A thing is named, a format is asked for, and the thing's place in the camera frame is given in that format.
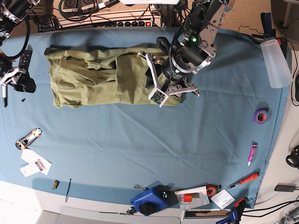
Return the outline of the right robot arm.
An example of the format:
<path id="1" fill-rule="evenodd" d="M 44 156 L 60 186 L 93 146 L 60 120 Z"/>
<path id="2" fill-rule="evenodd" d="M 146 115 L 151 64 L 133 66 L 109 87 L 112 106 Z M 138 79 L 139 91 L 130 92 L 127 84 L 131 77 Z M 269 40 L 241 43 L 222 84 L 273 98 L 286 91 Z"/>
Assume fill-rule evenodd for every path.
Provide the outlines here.
<path id="1" fill-rule="evenodd" d="M 14 67 L 14 60 L 25 56 L 29 41 L 30 23 L 29 13 L 40 3 L 38 0 L 2 0 L 0 2 L 0 43 L 3 43 L 12 33 L 18 23 L 25 22 L 27 27 L 24 45 L 15 56 L 0 53 L 0 85 L 11 85 L 16 91 L 33 93 L 36 84 L 28 72 L 28 63 Z"/>

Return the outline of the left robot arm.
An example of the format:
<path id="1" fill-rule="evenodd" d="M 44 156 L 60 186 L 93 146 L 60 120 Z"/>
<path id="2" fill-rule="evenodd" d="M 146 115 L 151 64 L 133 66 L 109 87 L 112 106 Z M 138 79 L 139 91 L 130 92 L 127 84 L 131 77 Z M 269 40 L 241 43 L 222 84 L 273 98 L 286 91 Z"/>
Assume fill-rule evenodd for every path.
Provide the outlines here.
<path id="1" fill-rule="evenodd" d="M 217 31 L 225 21 L 224 13 L 230 11 L 234 4 L 233 0 L 195 0 L 172 41 L 164 37 L 156 39 L 168 58 L 144 51 L 138 53 L 146 59 L 149 67 L 146 73 L 146 87 L 152 89 L 149 100 L 162 107 L 170 96 L 181 97 L 188 92 L 200 95 L 197 86 L 189 83 L 187 77 L 197 74 L 214 60 Z"/>

